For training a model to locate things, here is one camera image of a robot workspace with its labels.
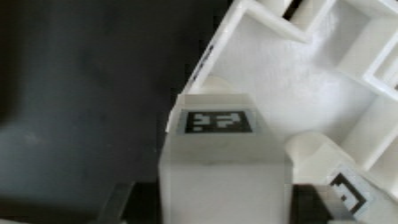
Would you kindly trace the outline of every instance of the white plastic part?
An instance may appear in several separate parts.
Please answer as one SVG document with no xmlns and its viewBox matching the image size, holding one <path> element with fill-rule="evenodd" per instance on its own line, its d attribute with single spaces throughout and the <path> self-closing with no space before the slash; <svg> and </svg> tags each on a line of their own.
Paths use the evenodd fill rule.
<svg viewBox="0 0 398 224">
<path fill-rule="evenodd" d="M 340 143 L 363 170 L 369 170 L 395 136 L 398 102 L 378 97 Z"/>
<path fill-rule="evenodd" d="M 276 16 L 282 16 L 292 0 L 257 0 Z"/>
<path fill-rule="evenodd" d="M 315 132 L 296 135 L 285 143 L 285 152 L 292 160 L 292 182 L 324 184 L 324 177 L 340 163 L 353 160 L 338 146 Z"/>
<path fill-rule="evenodd" d="M 205 78 L 221 78 L 235 91 L 250 94 L 282 141 L 301 131 L 317 130 L 338 143 L 374 98 L 372 92 L 335 71 L 369 18 L 344 0 L 333 4 L 326 1 L 315 16 L 323 19 L 312 20 L 314 28 L 305 33 L 260 4 L 243 11 L 248 1 L 237 2 L 221 21 L 232 29 L 225 33 L 221 27 L 216 30 L 184 93 L 198 94 Z M 294 30 L 301 41 L 275 30 Z"/>
<path fill-rule="evenodd" d="M 349 156 L 330 139 L 319 133 L 303 133 L 287 141 L 285 150 L 292 156 L 294 183 L 324 185 L 330 184 L 335 176 L 342 174 L 349 186 L 363 197 L 362 207 L 353 213 L 358 223 L 398 223 L 395 200 L 385 194 L 376 179 L 354 166 Z M 346 206 L 353 206 L 356 203 L 354 197 L 349 198 L 349 195 L 351 190 L 344 193 Z"/>
<path fill-rule="evenodd" d="M 241 110 L 250 133 L 184 133 L 187 111 Z M 159 186 L 164 224 L 287 223 L 291 161 L 246 95 L 179 95 Z"/>
<path fill-rule="evenodd" d="M 338 62 L 338 71 L 376 94 L 398 101 L 398 4 L 392 0 L 347 0 L 370 17 L 351 48 Z"/>
<path fill-rule="evenodd" d="M 369 170 L 369 175 L 374 178 L 379 186 L 398 199 L 398 138 L 394 139 L 388 148 L 376 160 Z"/>
<path fill-rule="evenodd" d="M 191 91 L 196 91 L 202 86 L 221 49 L 225 47 L 239 20 L 244 15 L 248 15 L 259 21 L 259 23 L 273 30 L 282 38 L 299 42 L 307 41 L 307 36 L 301 30 L 280 18 L 280 16 L 275 15 L 269 9 L 264 8 L 262 4 L 253 0 L 235 0 L 221 19 L 182 93 L 191 93 Z"/>
</svg>

